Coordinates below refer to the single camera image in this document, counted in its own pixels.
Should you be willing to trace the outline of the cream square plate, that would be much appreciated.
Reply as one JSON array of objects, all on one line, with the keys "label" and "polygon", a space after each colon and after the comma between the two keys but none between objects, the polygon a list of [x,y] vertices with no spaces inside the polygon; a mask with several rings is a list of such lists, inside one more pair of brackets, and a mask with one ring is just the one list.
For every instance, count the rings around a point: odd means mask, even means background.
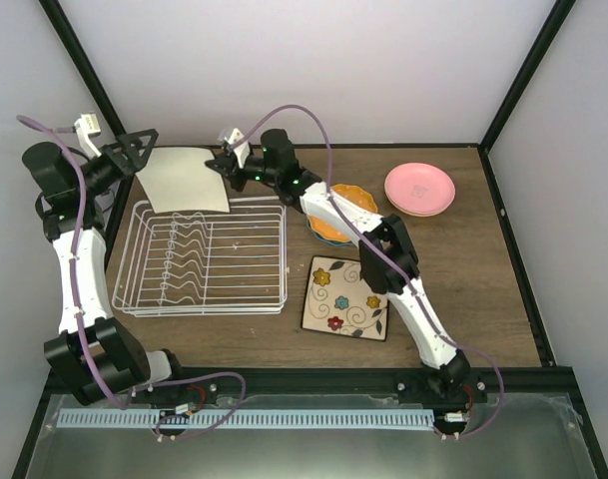
[{"label": "cream square plate", "polygon": [[224,181],[206,165],[214,157],[204,148],[154,148],[147,164],[136,173],[154,213],[228,213]]}]

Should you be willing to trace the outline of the teal dotted plate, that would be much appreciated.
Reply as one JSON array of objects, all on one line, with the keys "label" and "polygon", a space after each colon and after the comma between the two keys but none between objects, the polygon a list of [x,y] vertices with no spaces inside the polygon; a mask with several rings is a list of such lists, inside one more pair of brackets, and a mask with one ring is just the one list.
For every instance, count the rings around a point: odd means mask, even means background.
[{"label": "teal dotted plate", "polygon": [[309,221],[306,221],[306,227],[311,232],[311,234],[313,235],[313,237],[316,240],[321,241],[324,244],[334,246],[334,247],[352,247],[352,246],[354,246],[354,244],[349,240],[348,241],[337,241],[337,240],[333,240],[333,239],[325,239],[323,236],[321,236],[319,233],[317,233],[312,228]]}]

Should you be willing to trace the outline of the orange dotted scalloped plate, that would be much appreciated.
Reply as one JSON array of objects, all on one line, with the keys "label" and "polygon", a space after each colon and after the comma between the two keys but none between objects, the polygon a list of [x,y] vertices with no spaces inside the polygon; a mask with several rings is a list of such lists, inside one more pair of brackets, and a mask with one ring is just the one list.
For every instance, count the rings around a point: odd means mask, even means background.
[{"label": "orange dotted scalloped plate", "polygon": [[[378,207],[374,198],[370,193],[361,187],[355,185],[337,184],[331,188],[335,193],[354,203],[358,207],[367,210],[370,213],[378,213]],[[327,240],[350,241],[347,236],[341,234],[329,224],[318,218],[308,217],[307,220],[310,222],[312,228]]]}]

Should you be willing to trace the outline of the square floral plate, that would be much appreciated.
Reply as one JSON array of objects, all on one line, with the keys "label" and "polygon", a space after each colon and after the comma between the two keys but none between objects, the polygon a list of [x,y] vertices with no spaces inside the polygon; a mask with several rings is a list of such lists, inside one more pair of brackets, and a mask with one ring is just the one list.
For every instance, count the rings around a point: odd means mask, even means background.
[{"label": "square floral plate", "polygon": [[371,290],[357,260],[320,255],[311,260],[303,329],[384,341],[387,327],[388,298]]}]

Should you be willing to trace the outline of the pink round plate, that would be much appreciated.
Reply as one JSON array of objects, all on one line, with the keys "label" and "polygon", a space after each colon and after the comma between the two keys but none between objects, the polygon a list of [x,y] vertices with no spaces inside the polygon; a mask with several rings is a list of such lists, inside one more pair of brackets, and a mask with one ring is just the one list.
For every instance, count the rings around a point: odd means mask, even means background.
[{"label": "pink round plate", "polygon": [[424,163],[393,168],[384,180],[384,192],[406,208],[429,211],[442,198],[455,198],[455,185],[443,170]]}]

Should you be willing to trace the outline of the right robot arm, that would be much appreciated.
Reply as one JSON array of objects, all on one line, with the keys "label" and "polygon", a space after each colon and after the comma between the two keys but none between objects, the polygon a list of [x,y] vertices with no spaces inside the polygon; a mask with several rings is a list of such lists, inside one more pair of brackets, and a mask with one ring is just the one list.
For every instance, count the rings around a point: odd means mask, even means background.
[{"label": "right robot arm", "polygon": [[317,218],[346,236],[358,249],[361,278],[387,297],[406,325],[426,369],[430,395],[441,402],[455,398],[470,371],[463,350],[447,334],[425,292],[418,255],[403,220],[372,213],[331,190],[318,175],[302,167],[286,131],[261,135],[262,153],[255,155],[238,129],[220,134],[222,151],[206,161],[233,190],[258,182],[283,205]]}]

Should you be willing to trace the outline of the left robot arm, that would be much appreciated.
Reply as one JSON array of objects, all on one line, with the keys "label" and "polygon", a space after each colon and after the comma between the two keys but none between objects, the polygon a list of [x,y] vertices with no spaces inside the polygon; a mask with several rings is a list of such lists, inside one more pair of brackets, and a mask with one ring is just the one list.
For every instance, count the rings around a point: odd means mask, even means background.
[{"label": "left robot arm", "polygon": [[22,163],[41,190],[35,209],[60,266],[62,316],[45,342],[52,370],[83,405],[152,385],[165,402],[180,401],[188,378],[168,349],[148,351],[114,316],[105,276],[105,224],[96,197],[142,170],[158,139],[154,129],[120,135],[70,162],[56,142],[31,146]]}]

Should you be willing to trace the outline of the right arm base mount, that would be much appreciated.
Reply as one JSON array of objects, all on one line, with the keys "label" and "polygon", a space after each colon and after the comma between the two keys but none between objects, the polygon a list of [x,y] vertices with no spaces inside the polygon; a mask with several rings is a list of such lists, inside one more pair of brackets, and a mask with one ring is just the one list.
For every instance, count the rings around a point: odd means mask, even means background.
[{"label": "right arm base mount", "polygon": [[477,388],[473,376],[462,383],[439,385],[437,376],[426,369],[401,369],[393,375],[392,384],[400,402],[420,403],[425,407],[463,406],[469,399],[474,405],[486,404],[488,400],[487,394]]}]

